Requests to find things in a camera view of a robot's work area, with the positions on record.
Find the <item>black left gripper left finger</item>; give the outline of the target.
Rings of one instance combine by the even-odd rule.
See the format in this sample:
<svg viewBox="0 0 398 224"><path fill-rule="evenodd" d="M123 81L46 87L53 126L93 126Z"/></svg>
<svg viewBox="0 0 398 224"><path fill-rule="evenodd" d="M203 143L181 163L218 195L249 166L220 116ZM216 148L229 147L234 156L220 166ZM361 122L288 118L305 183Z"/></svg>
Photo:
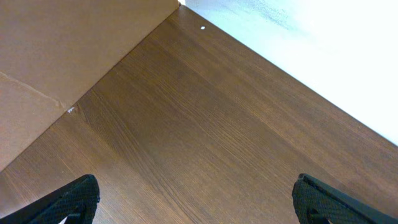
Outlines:
<svg viewBox="0 0 398 224"><path fill-rule="evenodd" d="M86 174L24 208L1 218L1 223L92 224L100 188L94 175Z"/></svg>

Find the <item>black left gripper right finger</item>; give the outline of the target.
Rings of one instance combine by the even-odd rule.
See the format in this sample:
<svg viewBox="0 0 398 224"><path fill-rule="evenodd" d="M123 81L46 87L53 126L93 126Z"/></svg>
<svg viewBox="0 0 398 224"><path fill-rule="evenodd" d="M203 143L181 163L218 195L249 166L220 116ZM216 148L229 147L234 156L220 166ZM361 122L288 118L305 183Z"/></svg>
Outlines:
<svg viewBox="0 0 398 224"><path fill-rule="evenodd" d="M380 212L308 174L294 183L292 198L301 224L397 224Z"/></svg>

